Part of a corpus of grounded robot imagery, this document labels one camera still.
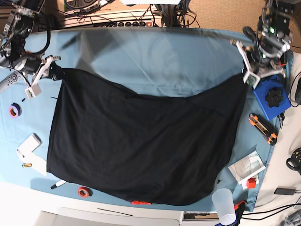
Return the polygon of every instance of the blue box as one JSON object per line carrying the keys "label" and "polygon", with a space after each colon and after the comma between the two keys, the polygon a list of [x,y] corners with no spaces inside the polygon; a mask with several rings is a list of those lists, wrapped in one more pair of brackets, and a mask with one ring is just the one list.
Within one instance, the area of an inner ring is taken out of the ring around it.
{"label": "blue box", "polygon": [[[272,88],[277,88],[280,90],[281,95],[283,96],[283,100],[280,102],[279,107],[269,107],[268,102],[265,100],[268,91]],[[275,118],[277,115],[283,113],[291,106],[291,103],[285,92],[285,88],[283,87],[278,75],[273,75],[267,80],[261,81],[257,85],[256,89],[253,90],[253,93],[268,120]]]}

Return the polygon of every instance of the clear plastic cup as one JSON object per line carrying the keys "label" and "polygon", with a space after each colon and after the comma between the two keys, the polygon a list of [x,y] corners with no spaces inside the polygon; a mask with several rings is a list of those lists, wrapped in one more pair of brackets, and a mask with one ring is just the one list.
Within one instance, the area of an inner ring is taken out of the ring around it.
{"label": "clear plastic cup", "polygon": [[231,225],[236,220],[232,192],[227,188],[217,190],[212,195],[212,202],[222,225]]}

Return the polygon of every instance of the red object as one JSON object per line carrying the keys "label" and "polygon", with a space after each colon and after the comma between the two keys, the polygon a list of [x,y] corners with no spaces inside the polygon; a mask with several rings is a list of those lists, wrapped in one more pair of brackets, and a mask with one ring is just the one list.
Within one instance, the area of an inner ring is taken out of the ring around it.
{"label": "red object", "polygon": [[242,203],[244,203],[244,204],[246,205],[246,201],[243,200],[243,201],[240,201],[240,202],[234,207],[234,209],[237,210],[237,209],[239,208],[239,206],[240,206]]}
{"label": "red object", "polygon": [[285,63],[285,64],[281,64],[281,62],[280,62],[280,58],[278,59],[278,64],[279,64],[279,66],[280,66],[280,67],[282,67],[282,66],[285,66],[285,65],[286,65],[286,63]]}
{"label": "red object", "polygon": [[87,198],[87,197],[91,196],[89,188],[86,188],[86,187],[80,187],[78,189],[77,193],[79,194],[80,197],[83,197],[83,198]]}
{"label": "red object", "polygon": [[248,181],[246,183],[246,186],[248,187],[248,189],[255,188],[256,187],[256,180],[255,180],[255,178],[248,179]]}
{"label": "red object", "polygon": [[151,205],[150,202],[142,202],[142,201],[132,201],[132,205]]}

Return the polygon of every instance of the light blue fabric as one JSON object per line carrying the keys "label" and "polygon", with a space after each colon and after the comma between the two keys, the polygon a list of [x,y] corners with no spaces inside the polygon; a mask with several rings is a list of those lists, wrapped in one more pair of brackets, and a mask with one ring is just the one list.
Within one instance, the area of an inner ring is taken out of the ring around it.
{"label": "light blue fabric", "polygon": [[[60,55],[61,67],[79,68],[96,73],[110,81],[125,85],[140,94],[170,97],[188,97],[225,81],[240,73],[243,60],[231,38],[247,41],[243,34],[228,31],[161,28],[105,28],[84,31],[52,32],[48,55]],[[46,34],[32,34],[26,40],[26,49],[38,51],[46,43]],[[0,69],[0,80],[9,74]],[[82,199],[77,195],[79,185],[65,184],[55,190],[55,176],[43,177],[33,169],[22,168],[16,155],[17,147],[36,133],[42,145],[34,151],[46,159],[49,133],[61,82],[43,79],[42,94],[32,100],[26,97],[24,82],[19,82],[0,94],[0,178],[35,190]],[[22,115],[12,119],[8,108],[13,103],[22,108]],[[251,91],[242,114],[230,163],[245,157],[255,149],[267,166],[272,154],[269,146],[249,121],[250,113],[261,113]],[[259,174],[260,183],[265,171]],[[243,191],[227,166],[220,172],[215,188],[226,187],[233,192],[235,202],[248,200],[247,209],[253,210],[260,185]],[[93,190],[87,201],[131,206],[129,202]],[[213,211],[211,196],[190,206],[151,205],[150,209]]]}

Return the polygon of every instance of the remote control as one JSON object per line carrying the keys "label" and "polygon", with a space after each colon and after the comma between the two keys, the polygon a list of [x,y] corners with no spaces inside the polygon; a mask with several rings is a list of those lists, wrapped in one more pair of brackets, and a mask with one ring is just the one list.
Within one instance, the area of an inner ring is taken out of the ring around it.
{"label": "remote control", "polygon": [[14,85],[16,82],[21,80],[23,78],[23,75],[19,72],[13,72],[8,77],[6,77],[2,82],[0,82],[0,93],[7,90],[9,87]]}

